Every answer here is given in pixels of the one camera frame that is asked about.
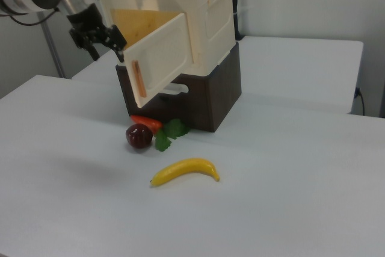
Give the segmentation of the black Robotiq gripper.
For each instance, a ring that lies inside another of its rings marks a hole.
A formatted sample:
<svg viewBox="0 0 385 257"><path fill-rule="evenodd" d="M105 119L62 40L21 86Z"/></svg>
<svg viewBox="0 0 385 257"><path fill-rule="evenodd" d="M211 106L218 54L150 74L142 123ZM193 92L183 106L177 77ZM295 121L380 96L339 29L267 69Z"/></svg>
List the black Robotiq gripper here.
<svg viewBox="0 0 385 257"><path fill-rule="evenodd" d="M67 19L72 25L69 33L76 47L87 51L93 61L97 61L100 55L89 38L97 39L98 43L115 53L119 62L124 62L123 51L127 41L116 25L103 25L102 16L95 4L80 13L68 15Z"/></svg>

